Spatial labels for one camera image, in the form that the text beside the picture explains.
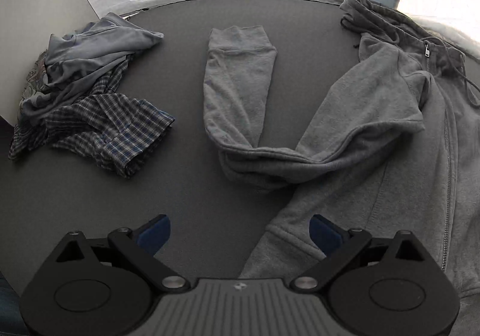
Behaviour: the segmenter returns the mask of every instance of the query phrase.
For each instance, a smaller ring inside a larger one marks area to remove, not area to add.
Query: metal screw
[[[242,291],[244,290],[245,288],[247,288],[247,284],[246,283],[243,283],[243,282],[238,282],[236,284],[233,285],[233,287],[238,290],[238,291]]]
[[[295,279],[295,286],[302,290],[309,290],[315,288],[317,285],[318,282],[310,276],[301,276],[300,278]]]
[[[185,286],[186,282],[181,276],[167,276],[162,280],[162,284],[166,288],[180,288]]]

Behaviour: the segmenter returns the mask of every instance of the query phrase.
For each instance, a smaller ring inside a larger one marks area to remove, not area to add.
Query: ribbed cuff
[[[273,47],[262,26],[230,27],[226,30],[214,28],[210,34],[209,49],[255,50]]]

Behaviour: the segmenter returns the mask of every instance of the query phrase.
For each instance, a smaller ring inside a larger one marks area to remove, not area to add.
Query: gray hoodie
[[[258,147],[276,49],[261,26],[210,36],[204,119],[227,177],[298,183],[241,278],[294,276],[325,258],[311,216],[377,237],[408,229],[461,298],[452,335],[480,334],[480,110],[464,55],[405,15],[346,0],[360,63],[331,88],[295,150]]]

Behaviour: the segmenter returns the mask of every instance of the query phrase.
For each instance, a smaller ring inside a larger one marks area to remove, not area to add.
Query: white wall
[[[98,20],[87,0],[0,0],[0,115],[11,125],[25,78],[51,34]]]

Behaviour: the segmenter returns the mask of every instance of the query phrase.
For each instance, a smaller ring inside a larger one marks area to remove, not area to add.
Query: logo
[[[242,291],[242,290],[245,290],[247,288],[247,285],[243,282],[238,282],[238,283],[234,284],[233,287],[238,291]]]

